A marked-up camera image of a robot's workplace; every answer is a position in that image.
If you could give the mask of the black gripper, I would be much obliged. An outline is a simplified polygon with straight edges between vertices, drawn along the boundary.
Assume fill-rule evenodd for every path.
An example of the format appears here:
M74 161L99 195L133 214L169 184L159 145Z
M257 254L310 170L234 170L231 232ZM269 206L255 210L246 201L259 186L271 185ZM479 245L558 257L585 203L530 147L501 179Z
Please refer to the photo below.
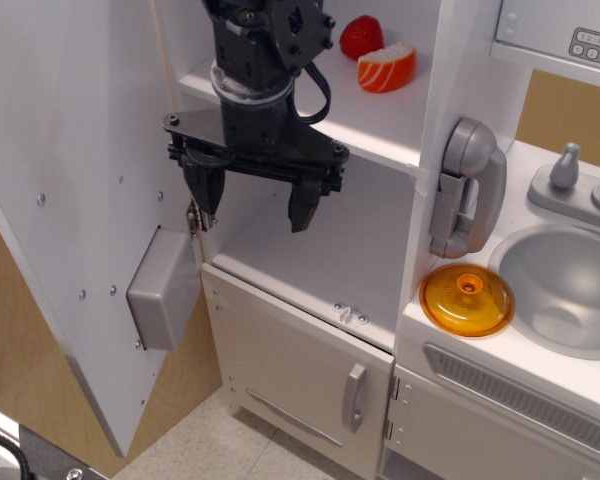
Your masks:
M321 194L342 188L349 150L314 128L325 116L301 116L285 100L263 109L223 104L169 113L162 126L171 136L169 158L204 213L216 214L227 171L288 182L291 232L299 233L309 227Z

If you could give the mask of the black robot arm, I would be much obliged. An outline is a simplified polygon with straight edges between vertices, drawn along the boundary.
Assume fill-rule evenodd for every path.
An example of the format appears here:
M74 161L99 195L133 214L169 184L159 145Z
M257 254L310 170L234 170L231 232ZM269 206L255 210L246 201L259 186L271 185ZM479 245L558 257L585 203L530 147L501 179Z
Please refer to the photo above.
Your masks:
M320 1L207 1L217 108L163 120L169 156L199 209L215 215L227 172L291 186L291 229L308 228L322 197L338 192L349 150L314 129L331 89L315 64L332 48L334 19Z

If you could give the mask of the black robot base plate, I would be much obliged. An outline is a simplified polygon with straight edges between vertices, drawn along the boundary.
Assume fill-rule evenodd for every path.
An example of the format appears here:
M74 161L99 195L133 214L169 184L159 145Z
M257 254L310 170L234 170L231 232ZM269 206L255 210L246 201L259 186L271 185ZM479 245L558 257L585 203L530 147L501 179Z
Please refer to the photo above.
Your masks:
M106 476L63 449L19 425L19 443L36 479L104 480Z

